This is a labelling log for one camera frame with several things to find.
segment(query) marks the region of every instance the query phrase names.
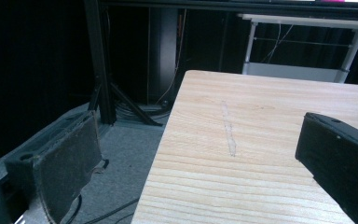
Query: wood grain surface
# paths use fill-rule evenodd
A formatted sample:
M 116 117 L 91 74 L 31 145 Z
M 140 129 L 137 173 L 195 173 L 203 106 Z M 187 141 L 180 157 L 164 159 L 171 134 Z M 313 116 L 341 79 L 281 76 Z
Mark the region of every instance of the wood grain surface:
M 358 129 L 358 86 L 189 71 L 133 223 L 351 223 L 295 159 L 306 112 Z

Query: wooden table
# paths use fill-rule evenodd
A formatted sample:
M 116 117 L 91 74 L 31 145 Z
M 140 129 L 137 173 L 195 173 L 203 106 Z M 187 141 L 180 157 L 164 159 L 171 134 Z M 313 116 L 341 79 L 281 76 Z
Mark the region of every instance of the wooden table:
M 358 86 L 187 72 L 133 223 L 351 223 L 295 159 L 306 112 L 358 128 Z

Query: scratch mark on table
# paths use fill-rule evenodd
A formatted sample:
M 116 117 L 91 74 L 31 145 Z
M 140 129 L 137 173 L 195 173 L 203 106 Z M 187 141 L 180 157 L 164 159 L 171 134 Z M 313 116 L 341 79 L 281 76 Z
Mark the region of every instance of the scratch mark on table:
M 226 129 L 226 136 L 227 136 L 229 154 L 232 157 L 235 157 L 237 144 L 235 143 L 234 137 L 232 136 L 232 124 L 229 121 L 228 108 L 227 108 L 226 101 L 222 101 L 222 110 L 223 110 L 223 121 L 225 122 L 225 129 Z

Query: gray carpeted floor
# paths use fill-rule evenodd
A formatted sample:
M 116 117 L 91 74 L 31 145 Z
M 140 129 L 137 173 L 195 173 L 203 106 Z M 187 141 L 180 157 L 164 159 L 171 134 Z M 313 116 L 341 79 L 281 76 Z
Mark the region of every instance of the gray carpeted floor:
M 82 105 L 68 111 L 60 119 L 85 110 L 87 105 Z M 155 121 L 164 124 L 162 127 L 148 126 L 122 117 L 118 117 L 114 126 L 99 124 L 101 152 L 103 158 L 110 162 L 102 174 L 94 174 L 88 185 L 82 189 L 81 208 L 72 223 L 86 223 L 140 197 L 168 116 L 169 114 L 153 117 Z M 6 174 L 6 170 L 2 168 L 4 158 L 0 160 L 0 177 Z M 74 200 L 62 223 L 66 223 L 77 205 L 78 200 Z M 121 219 L 119 223 L 131 223 L 132 216 L 129 215 L 135 211 L 136 205 L 134 203 L 98 223 L 116 223 L 125 216 L 128 217 Z

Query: black horizontal beam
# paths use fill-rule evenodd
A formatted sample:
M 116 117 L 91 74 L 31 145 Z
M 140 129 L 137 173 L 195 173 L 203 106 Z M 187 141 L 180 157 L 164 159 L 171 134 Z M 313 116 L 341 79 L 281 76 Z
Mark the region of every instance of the black horizontal beam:
M 358 3 L 298 1 L 186 1 L 102 0 L 105 6 L 175 7 L 242 12 L 247 14 L 358 21 Z

